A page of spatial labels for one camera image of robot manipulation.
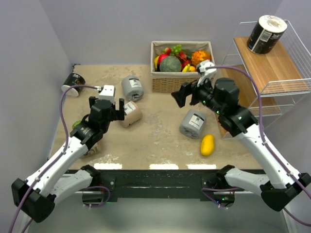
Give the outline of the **brown paper towel roll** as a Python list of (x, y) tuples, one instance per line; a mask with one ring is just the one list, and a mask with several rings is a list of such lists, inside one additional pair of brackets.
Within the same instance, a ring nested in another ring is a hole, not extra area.
[(124, 105), (124, 120), (120, 120), (119, 123), (122, 127), (127, 128), (141, 118), (141, 109), (133, 101), (130, 101)]

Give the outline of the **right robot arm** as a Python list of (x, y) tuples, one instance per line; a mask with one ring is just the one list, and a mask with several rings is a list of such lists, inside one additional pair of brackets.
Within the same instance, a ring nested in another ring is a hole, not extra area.
[(311, 183), (311, 177), (294, 169), (281, 156), (260, 130), (257, 118), (238, 103), (239, 93), (233, 80), (220, 78), (215, 85), (210, 81), (202, 85), (197, 81), (184, 83), (171, 96), (180, 108), (185, 106), (186, 97), (191, 96), (191, 105), (202, 103), (215, 112), (220, 125), (248, 148), (265, 172), (258, 175), (227, 165), (217, 173), (218, 188), (250, 191), (279, 212)]

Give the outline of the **black paper towel roll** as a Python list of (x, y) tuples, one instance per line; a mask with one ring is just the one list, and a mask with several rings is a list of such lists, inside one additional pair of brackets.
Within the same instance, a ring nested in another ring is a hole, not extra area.
[(277, 16), (261, 16), (247, 40), (247, 47), (253, 53), (267, 54), (285, 33), (287, 27), (287, 23)]
[[(85, 79), (81, 75), (72, 72), (68, 75), (68, 77), (64, 81), (63, 85), (61, 86), (61, 90), (63, 92), (65, 92), (71, 86), (84, 85), (84, 84), (86, 84)], [(66, 95), (72, 96), (72, 97), (78, 97), (80, 95), (80, 92), (82, 91), (82, 89), (83, 89), (82, 87), (74, 87), (74, 88), (70, 89), (66, 93)]]

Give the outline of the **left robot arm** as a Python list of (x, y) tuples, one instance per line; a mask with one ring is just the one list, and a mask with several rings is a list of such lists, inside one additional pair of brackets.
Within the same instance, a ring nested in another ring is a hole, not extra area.
[(74, 192), (100, 187), (99, 173), (92, 166), (83, 166), (68, 182), (60, 181), (68, 168), (103, 138), (111, 122), (124, 120), (124, 99), (116, 104), (113, 97), (90, 97), (89, 103), (89, 114), (71, 132), (65, 132), (66, 140), (59, 150), (28, 178), (17, 178), (12, 183), (16, 214), (22, 211), (40, 223), (52, 213), (57, 203)]

